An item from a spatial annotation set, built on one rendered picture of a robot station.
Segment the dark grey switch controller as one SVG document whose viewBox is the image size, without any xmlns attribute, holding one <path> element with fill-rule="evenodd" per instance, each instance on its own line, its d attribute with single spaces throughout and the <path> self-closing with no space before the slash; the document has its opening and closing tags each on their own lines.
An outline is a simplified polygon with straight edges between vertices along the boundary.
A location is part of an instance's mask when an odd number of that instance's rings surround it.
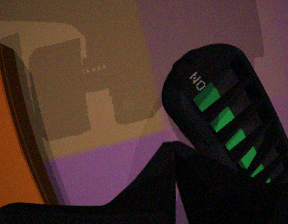
<svg viewBox="0 0 288 224">
<path fill-rule="evenodd" d="M 241 48 L 189 49 L 171 69 L 161 100 L 197 152 L 264 183 L 288 183 L 288 137 Z"/>
</svg>

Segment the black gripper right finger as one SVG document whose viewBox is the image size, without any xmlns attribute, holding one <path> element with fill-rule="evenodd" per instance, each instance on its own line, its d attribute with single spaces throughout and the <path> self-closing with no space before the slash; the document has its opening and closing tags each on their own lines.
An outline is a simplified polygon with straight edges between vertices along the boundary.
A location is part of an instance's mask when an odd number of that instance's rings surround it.
<svg viewBox="0 0 288 224">
<path fill-rule="evenodd" d="M 173 141 L 189 224 L 288 224 L 288 183 L 268 184 Z"/>
</svg>

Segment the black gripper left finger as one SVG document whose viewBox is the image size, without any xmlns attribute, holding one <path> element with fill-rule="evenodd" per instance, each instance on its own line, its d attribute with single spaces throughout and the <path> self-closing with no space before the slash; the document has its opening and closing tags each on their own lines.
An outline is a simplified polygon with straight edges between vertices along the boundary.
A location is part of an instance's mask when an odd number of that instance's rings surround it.
<svg viewBox="0 0 288 224">
<path fill-rule="evenodd" d="M 175 224 L 173 149 L 163 143 L 136 179 L 103 206 L 12 202 L 0 208 L 0 224 Z"/>
</svg>

